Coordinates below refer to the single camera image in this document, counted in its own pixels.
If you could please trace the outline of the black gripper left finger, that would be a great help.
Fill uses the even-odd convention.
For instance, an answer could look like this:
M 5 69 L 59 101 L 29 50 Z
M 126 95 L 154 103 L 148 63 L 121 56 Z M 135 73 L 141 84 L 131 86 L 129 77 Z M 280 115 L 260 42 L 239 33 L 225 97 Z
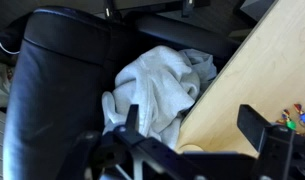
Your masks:
M 127 130 L 136 130 L 138 117 L 139 117 L 139 105 L 132 104 L 128 111 L 125 128 Z

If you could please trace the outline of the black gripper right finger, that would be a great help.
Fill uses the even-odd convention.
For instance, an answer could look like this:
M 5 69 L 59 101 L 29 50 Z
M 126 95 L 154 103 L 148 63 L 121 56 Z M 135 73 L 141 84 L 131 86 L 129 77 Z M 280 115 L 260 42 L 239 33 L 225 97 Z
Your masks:
M 270 123 L 250 105 L 240 105 L 237 127 L 257 152 L 264 146 L 265 128 L 269 126 Z

